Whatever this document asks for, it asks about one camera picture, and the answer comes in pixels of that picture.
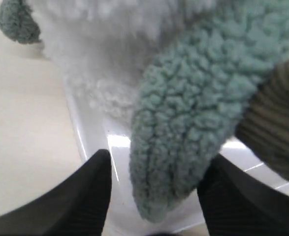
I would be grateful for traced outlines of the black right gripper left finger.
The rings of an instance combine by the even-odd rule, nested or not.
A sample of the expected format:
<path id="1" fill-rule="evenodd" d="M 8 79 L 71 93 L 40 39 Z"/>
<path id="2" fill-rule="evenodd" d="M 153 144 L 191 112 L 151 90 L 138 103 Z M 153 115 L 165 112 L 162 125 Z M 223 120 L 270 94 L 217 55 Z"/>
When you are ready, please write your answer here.
<path id="1" fill-rule="evenodd" d="M 41 197 L 0 216 L 0 236 L 100 236 L 112 189 L 111 157 L 98 150 Z"/>

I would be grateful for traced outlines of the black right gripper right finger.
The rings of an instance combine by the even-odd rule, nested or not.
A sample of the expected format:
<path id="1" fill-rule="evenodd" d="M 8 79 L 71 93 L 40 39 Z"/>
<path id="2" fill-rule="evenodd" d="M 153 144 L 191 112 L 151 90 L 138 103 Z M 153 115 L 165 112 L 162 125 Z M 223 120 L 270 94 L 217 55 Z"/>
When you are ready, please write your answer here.
<path id="1" fill-rule="evenodd" d="M 289 196 L 220 154 L 212 160 L 197 194 L 211 236 L 289 236 Z"/>

